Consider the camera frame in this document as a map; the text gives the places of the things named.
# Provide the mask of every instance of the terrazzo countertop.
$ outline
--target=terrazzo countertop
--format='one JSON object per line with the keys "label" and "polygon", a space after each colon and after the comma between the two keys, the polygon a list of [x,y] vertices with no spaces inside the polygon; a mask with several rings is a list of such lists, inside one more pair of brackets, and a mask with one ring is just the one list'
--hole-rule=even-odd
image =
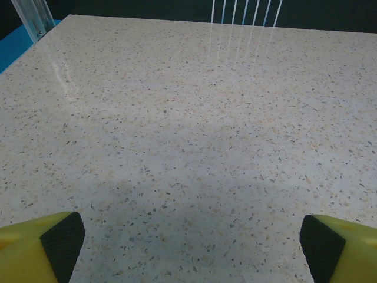
{"label": "terrazzo countertop", "polygon": [[377,35],[68,16],[0,76],[0,226],[78,211],[76,282],[312,282],[377,226]]}

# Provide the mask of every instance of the dark background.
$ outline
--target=dark background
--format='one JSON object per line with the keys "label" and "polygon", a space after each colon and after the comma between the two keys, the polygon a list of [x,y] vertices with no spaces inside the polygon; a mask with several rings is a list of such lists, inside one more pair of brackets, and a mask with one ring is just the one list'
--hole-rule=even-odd
{"label": "dark background", "polygon": [[[223,1],[216,0],[214,22],[221,22]],[[231,23],[235,0],[227,0]],[[246,0],[238,0],[235,24],[241,24]],[[0,0],[0,39],[22,23],[11,0]],[[47,0],[54,19],[68,14],[210,22],[212,0]],[[256,25],[262,25],[268,0],[260,0]],[[271,0],[266,25],[273,25],[279,0]],[[245,24],[253,22],[256,0],[249,0]],[[377,33],[377,0],[283,0],[278,27]]]}

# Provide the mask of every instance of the blue edge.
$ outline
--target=blue edge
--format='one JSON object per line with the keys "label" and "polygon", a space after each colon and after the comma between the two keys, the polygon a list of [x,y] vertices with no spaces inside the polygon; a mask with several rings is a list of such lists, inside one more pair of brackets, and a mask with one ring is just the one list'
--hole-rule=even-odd
{"label": "blue edge", "polygon": [[33,45],[24,25],[0,40],[0,74]]}

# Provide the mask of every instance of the black rubber pad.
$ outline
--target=black rubber pad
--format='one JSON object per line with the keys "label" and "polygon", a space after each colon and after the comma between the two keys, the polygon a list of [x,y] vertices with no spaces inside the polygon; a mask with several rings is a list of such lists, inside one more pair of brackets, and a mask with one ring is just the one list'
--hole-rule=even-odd
{"label": "black rubber pad", "polygon": [[41,242],[59,283],[68,283],[84,241],[80,214],[73,212],[41,236]]}
{"label": "black rubber pad", "polygon": [[300,243],[314,282],[329,283],[346,240],[313,215],[306,215]]}

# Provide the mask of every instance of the table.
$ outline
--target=table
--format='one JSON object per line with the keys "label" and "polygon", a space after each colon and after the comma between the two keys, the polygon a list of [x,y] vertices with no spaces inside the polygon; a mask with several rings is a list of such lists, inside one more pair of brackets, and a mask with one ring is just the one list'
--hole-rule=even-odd
{"label": "table", "polygon": [[377,226],[377,35],[70,15],[0,76],[0,226],[78,211],[71,282],[312,282]]}

